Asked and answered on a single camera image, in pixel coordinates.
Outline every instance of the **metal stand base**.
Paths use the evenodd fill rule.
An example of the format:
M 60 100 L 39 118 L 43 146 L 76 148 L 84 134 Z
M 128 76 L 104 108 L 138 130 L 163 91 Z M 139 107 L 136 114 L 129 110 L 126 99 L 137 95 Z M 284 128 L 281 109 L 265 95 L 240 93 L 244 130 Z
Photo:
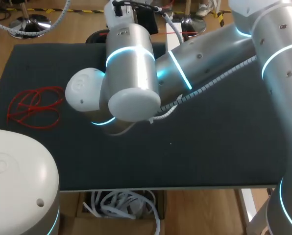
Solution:
M 190 15 L 184 16 L 181 20 L 182 31 L 189 32 L 189 37 L 194 37 L 206 30 L 206 22 L 200 19 L 191 19 Z
M 29 15 L 29 19 L 24 17 L 18 17 L 15 21 L 10 23 L 10 28 L 14 30 L 24 31 L 24 32 L 40 32 L 47 28 L 50 28 L 51 21 L 43 15 Z M 19 39 L 31 39 L 40 37 L 39 36 L 25 36 L 17 33 L 10 33 L 12 37 Z

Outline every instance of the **table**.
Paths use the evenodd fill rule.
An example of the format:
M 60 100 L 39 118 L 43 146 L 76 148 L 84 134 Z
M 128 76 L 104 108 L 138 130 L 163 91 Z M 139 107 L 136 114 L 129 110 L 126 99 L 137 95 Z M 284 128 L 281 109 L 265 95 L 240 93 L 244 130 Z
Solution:
M 155 51 L 159 56 L 164 45 Z M 0 80 L 0 129 L 43 144 L 57 163 L 61 190 L 249 188 L 281 180 L 285 137 L 256 64 L 180 105 L 169 118 L 138 123 L 120 137 L 105 135 L 66 102 L 51 130 L 6 125 L 7 106 L 18 92 L 64 88 L 77 71 L 103 71 L 104 63 L 104 44 L 18 45 Z

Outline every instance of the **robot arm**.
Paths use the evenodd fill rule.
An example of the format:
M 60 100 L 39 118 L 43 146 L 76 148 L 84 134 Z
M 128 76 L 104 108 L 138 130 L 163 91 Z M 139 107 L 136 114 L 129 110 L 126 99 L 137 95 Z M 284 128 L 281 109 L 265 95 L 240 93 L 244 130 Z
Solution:
M 118 134 L 256 54 L 289 140 L 287 172 L 269 200 L 267 221 L 271 234 L 292 235 L 292 1 L 231 0 L 230 7 L 235 24 L 185 42 L 156 61 L 145 29 L 115 26 L 107 37 L 106 73 L 77 73 L 67 86 L 67 101 L 82 111 L 80 100 L 95 91 L 94 108 L 85 113 L 93 124 Z

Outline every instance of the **screw hole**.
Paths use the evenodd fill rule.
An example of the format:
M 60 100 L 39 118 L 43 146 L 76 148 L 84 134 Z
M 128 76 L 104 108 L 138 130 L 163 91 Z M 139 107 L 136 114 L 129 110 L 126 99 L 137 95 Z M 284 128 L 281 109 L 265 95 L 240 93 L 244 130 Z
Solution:
M 36 201 L 36 204 L 39 206 L 39 207 L 44 207 L 44 201 L 42 200 L 42 199 L 40 199 L 40 198 L 38 198 L 37 199 L 37 201 Z
M 288 71 L 287 72 L 287 77 L 291 77 L 292 76 L 292 71 Z

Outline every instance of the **floor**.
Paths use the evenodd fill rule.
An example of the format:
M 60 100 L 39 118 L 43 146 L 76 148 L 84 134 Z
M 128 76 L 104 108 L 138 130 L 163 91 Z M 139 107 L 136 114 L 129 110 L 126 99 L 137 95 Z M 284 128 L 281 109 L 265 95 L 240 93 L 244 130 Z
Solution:
M 54 22 L 60 13 L 43 13 Z M 20 16 L 12 12 L 4 25 Z M 226 24 L 232 22 L 232 15 L 225 14 Z M 219 28 L 218 20 L 209 15 L 206 18 L 207 30 Z M 52 32 L 33 39 L 18 40 L 0 30 L 0 77 L 4 65 L 15 44 L 33 43 L 83 43 L 87 37 L 105 28 L 102 14 L 67 13 L 61 24 Z M 165 40 L 164 35 L 154 35 L 152 41 Z M 170 190 L 167 196 L 166 219 L 162 221 L 161 234 L 167 235 L 242 235 L 244 234 L 243 218 L 238 207 L 236 193 L 233 189 L 222 190 Z M 154 231 L 154 221 L 119 221 L 119 220 L 86 220 L 67 217 L 61 235 L 89 234 L 141 234 L 150 235 Z

